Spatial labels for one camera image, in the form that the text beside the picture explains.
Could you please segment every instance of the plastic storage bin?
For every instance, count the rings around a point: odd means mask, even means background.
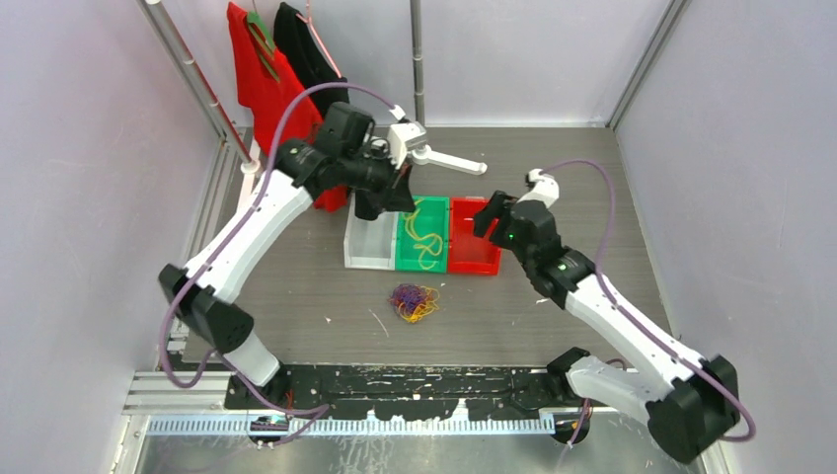
[[[474,236],[474,215],[488,201],[479,197],[450,200],[450,238],[447,271],[450,274],[497,275],[501,248],[488,238]],[[486,237],[491,235],[494,226]]]
[[[398,213],[384,212],[376,220],[354,216],[354,195],[348,207],[348,222],[342,240],[347,269],[394,270]]]
[[[416,196],[415,200],[416,212],[402,212],[398,218],[395,269],[444,274],[447,272],[450,199]],[[411,227],[415,230],[414,236],[408,232]]]

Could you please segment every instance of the vertical metal rod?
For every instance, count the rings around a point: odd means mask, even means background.
[[[245,163],[250,163],[251,158],[247,147],[244,146],[241,136],[239,136],[235,126],[224,111],[224,107],[209,86],[209,82],[203,75],[203,71],[200,70],[200,66],[197,65],[197,61],[191,55],[189,47],[178,32],[178,27],[175,26],[175,22],[172,21],[166,7],[163,6],[163,0],[144,0],[144,3],[151,23],[160,34],[169,52],[178,62],[178,66],[186,76],[186,80],[197,95],[200,104],[206,110],[213,127],[223,139],[233,146],[239,159]]]
[[[656,30],[654,31],[653,36],[651,36],[651,40],[648,42],[645,52],[643,52],[643,57],[640,59],[640,62],[637,63],[637,67],[631,74],[631,79],[628,81],[628,85],[625,86],[625,91],[622,92],[622,97],[620,97],[619,102],[616,103],[616,109],[613,111],[613,115],[610,117],[610,121],[607,124],[607,126],[613,130],[619,128],[619,124],[628,113],[628,109],[634,101],[637,93],[640,91],[640,87],[646,80],[648,73],[662,52],[662,49],[668,42],[668,39],[671,37],[671,32],[674,31],[674,27],[677,26],[677,22],[686,11],[686,7],[689,6],[691,1],[692,0],[670,0],[668,2],[668,7],[662,15],[662,18],[660,18],[659,23],[656,26]]]
[[[413,84],[416,100],[416,121],[424,125],[424,63],[421,54],[421,0],[410,0],[410,21],[413,27]]]

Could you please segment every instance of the white bin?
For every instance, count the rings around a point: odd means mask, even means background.
[[[376,220],[354,216],[354,195],[348,208],[348,222],[342,251],[347,269],[394,270],[398,212],[384,212]]]

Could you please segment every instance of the dark wood grain surface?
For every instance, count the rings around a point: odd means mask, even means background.
[[[651,320],[668,323],[620,161],[616,138],[603,128],[432,128],[433,149],[485,161],[480,177],[431,165],[416,168],[416,195],[482,196],[525,193],[524,174],[573,158],[601,163],[617,193],[616,221],[605,273]],[[607,191],[581,165],[556,175],[553,205],[566,245],[593,257],[607,218]],[[230,196],[236,198],[238,193]],[[233,206],[228,205],[228,215]],[[616,352],[595,331],[541,296],[514,258],[504,253],[498,276],[414,274],[343,267],[346,209],[309,210],[291,224],[256,266],[237,303],[256,318],[268,349],[286,362],[542,365],[572,346],[601,358]],[[439,289],[437,311],[417,324],[387,303],[392,289],[414,282]],[[379,324],[380,319],[386,331]],[[187,344],[186,359],[207,345]]]

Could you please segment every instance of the wire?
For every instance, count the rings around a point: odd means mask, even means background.
[[[682,358],[680,356],[680,354],[677,353],[677,351],[670,348],[666,343],[664,343],[657,336],[655,336],[654,333],[652,333],[648,328],[646,328],[643,325],[643,323],[641,323],[640,320],[637,319],[636,316],[631,314],[630,311],[628,311],[625,307],[623,307],[622,305],[619,304],[619,302],[616,299],[616,296],[613,294],[613,292],[610,290],[610,288],[604,282],[604,273],[602,273],[602,260],[604,260],[604,255],[607,252],[607,243],[608,243],[608,240],[610,239],[610,234],[613,230],[613,220],[614,220],[614,214],[616,212],[616,191],[615,191],[615,188],[613,186],[613,181],[610,179],[610,175],[607,174],[607,171],[605,171],[605,169],[602,168],[601,165],[599,165],[598,163],[596,163],[594,161],[569,160],[569,161],[565,161],[563,163],[559,163],[557,165],[551,166],[551,167],[543,170],[541,172],[541,174],[546,174],[546,173],[549,173],[551,171],[555,171],[555,170],[563,168],[567,165],[572,165],[572,164],[583,164],[583,165],[587,165],[587,166],[591,166],[591,167],[595,168],[596,171],[598,171],[599,174],[604,179],[604,182],[607,185],[608,194],[610,196],[610,211],[609,211],[608,216],[607,216],[607,225],[605,226],[604,235],[602,236],[601,243],[599,244],[599,248],[598,248],[598,250],[596,250],[595,262],[594,262],[595,268],[596,268],[596,279],[598,280],[599,286],[601,286],[602,291],[607,296],[607,299],[609,299],[610,302],[617,308],[617,310],[619,310],[619,312],[622,313],[622,315],[625,316],[628,319],[628,321],[630,321],[631,324],[634,325],[634,327],[636,327],[641,333],[643,333],[644,336],[649,338],[653,343],[655,343],[667,355],[669,355],[672,358],[674,358],[675,360],[679,361],[684,366],[686,366],[689,370],[695,372],[695,374],[697,374],[704,381],[709,383],[714,389],[716,389],[719,393],[721,393],[721,395],[735,408],[735,410],[738,411],[738,413],[741,414],[741,418],[743,418],[744,421],[747,424],[747,433],[742,434],[742,435],[737,435],[737,436],[723,436],[721,438],[721,440],[732,441],[732,442],[745,442],[745,441],[749,441],[749,440],[753,439],[756,436],[756,424],[755,424],[755,421],[753,420],[752,415],[750,415],[750,412],[747,410],[746,407],[744,407],[744,404],[742,404],[740,402],[740,400],[738,400],[738,398],[735,397],[735,395],[732,395],[732,393],[729,390],[727,390],[726,387],[721,385],[720,382],[715,380],[703,368],[695,365],[694,363],[692,363],[689,360],[686,360],[685,358]]]
[[[188,382],[181,381],[174,372],[172,368],[172,362],[169,360],[169,353],[166,350],[166,346],[168,343],[168,336],[169,332],[172,329],[172,324],[175,321],[175,314],[177,313],[178,308],[180,307],[181,303],[183,302],[184,298],[186,297],[187,293],[192,289],[193,286],[196,285],[197,281],[203,276],[204,273],[211,267],[212,263],[218,256],[223,252],[223,250],[227,247],[227,245],[233,240],[233,238],[241,231],[244,225],[247,223],[248,220],[253,216],[256,210],[262,203],[262,199],[265,198],[265,193],[267,192],[268,185],[270,183],[271,172],[275,168],[276,163],[276,149],[279,145],[279,140],[281,139],[282,133],[285,130],[285,126],[290,119],[291,113],[296,109],[296,107],[308,96],[311,94],[322,91],[325,89],[354,89],[357,91],[365,92],[370,96],[378,99],[384,105],[387,106],[390,110],[394,110],[396,108],[395,104],[391,103],[390,101],[384,99],[383,96],[377,94],[376,92],[368,89],[366,87],[357,85],[357,84],[349,84],[346,82],[327,82],[324,84],[318,84],[316,86],[310,87],[297,95],[291,102],[288,104],[287,108],[285,109],[284,113],[282,113],[282,117],[279,119],[279,124],[276,127],[276,131],[273,134],[273,140],[270,142],[270,151],[267,155],[267,165],[266,170],[267,172],[262,176],[262,185],[259,188],[259,192],[256,194],[256,198],[253,200],[253,203],[247,209],[247,211],[242,215],[241,219],[233,226],[232,230],[226,237],[224,237],[221,242],[218,243],[217,248],[209,254],[209,257],[206,258],[206,261],[197,269],[192,277],[190,277],[186,283],[184,283],[183,287],[181,287],[180,291],[175,294],[175,297],[172,298],[172,302],[169,305],[169,309],[166,311],[166,315],[163,318],[163,323],[160,325],[160,334],[158,337],[158,344],[160,347],[160,365],[163,368],[163,371],[166,373],[166,377],[171,381],[175,386],[179,388],[192,388],[194,387],[200,378],[203,376],[203,372],[206,370],[206,364],[209,361],[209,358],[215,355],[215,350],[208,351],[204,356],[203,359],[200,361],[200,365],[197,367],[195,371],[194,378]],[[247,379],[243,374],[240,373],[238,368],[236,368],[229,360],[224,358],[223,355],[217,355],[221,362],[226,365],[230,370],[233,370],[236,375],[241,379],[242,383],[253,393],[257,400],[259,400],[263,405],[266,407],[276,410],[277,412],[284,413],[286,415],[291,416],[309,416],[314,415],[311,421],[306,423],[298,432],[290,434],[284,437],[278,444],[285,444],[296,439],[302,432],[307,430],[311,425],[314,424],[316,420],[321,418],[326,411],[328,410],[328,405],[323,405],[321,407],[311,409],[311,410],[287,410],[281,407],[278,407],[272,404],[268,399],[266,399],[254,386],[254,384]]]

